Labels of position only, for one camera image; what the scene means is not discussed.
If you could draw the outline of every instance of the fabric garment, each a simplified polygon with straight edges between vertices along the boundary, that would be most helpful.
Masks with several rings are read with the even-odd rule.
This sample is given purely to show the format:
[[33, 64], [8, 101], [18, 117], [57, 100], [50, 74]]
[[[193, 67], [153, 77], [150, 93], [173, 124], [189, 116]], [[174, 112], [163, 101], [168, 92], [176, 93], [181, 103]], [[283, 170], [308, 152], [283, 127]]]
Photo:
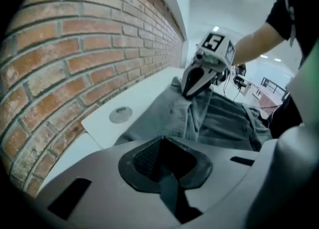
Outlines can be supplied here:
[[259, 151], [271, 133], [256, 109], [235, 103], [210, 88], [192, 100], [181, 95], [180, 80], [161, 93], [115, 145], [157, 136], [181, 137], [226, 148]]

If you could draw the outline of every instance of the wire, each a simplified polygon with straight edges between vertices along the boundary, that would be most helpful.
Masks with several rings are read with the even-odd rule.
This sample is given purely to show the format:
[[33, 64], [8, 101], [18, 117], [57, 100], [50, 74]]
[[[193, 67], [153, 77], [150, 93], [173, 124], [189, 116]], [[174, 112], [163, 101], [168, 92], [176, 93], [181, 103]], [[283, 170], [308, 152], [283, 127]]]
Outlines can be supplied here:
[[227, 76], [227, 78], [226, 78], [226, 80], [225, 80], [225, 84], [224, 84], [224, 96], [226, 97], [226, 88], [227, 88], [227, 86], [228, 86], [228, 84], [229, 84], [229, 81], [230, 81], [230, 73], [229, 73], [229, 75]]
[[[227, 89], [227, 86], [228, 86], [228, 84], [229, 84], [229, 81], [230, 81], [230, 76], [231, 76], [231, 74], [229, 73], [228, 74], [228, 76], [227, 76], [227, 78], [226, 78], [226, 80], [225, 80], [225, 83], [224, 83], [224, 96], [226, 97], [226, 89]], [[277, 105], [277, 106], [270, 106], [270, 107], [256, 107], [256, 106], [252, 106], [252, 105], [249, 105], [249, 104], [246, 104], [246, 103], [241, 103], [241, 104], [243, 104], [243, 105], [246, 105], [246, 106], [248, 106], [248, 107], [250, 107], [250, 108], [261, 108], [261, 109], [264, 109], [264, 108], [276, 108], [276, 107], [279, 107], [280, 105]]]
[[239, 89], [237, 95], [235, 96], [235, 98], [233, 99], [233, 102], [235, 101], [235, 99], [237, 98], [237, 96], [238, 96], [239, 93], [240, 93], [240, 89]]

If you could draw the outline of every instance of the mesh opening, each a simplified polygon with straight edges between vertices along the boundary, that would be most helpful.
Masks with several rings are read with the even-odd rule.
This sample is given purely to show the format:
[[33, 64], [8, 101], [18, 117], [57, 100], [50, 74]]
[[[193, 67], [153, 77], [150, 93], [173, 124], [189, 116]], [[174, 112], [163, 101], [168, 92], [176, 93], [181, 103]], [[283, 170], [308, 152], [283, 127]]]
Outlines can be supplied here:
[[180, 179], [196, 166], [196, 158], [167, 139], [158, 140], [133, 159], [134, 168], [154, 182], [172, 174]]

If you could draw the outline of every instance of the metal railing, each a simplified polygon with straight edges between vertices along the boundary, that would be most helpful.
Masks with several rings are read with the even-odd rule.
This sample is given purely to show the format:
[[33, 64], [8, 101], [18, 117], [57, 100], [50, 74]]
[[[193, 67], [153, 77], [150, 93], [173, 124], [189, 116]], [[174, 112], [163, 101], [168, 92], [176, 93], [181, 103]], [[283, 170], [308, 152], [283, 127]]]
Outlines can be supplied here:
[[265, 88], [269, 89], [272, 93], [274, 93], [276, 96], [278, 96], [281, 100], [285, 99], [287, 91], [285, 89], [281, 88], [275, 82], [264, 77], [263, 80], [261, 81], [261, 85], [264, 86]]

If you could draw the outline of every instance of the brick wall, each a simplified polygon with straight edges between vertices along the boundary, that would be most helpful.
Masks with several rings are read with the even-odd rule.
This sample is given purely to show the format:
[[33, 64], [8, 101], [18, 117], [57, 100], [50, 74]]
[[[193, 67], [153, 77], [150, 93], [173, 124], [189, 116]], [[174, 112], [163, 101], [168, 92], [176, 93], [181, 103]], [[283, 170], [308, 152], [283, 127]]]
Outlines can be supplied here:
[[0, 51], [0, 155], [13, 184], [34, 196], [81, 120], [179, 67], [181, 44], [162, 0], [25, 0]]

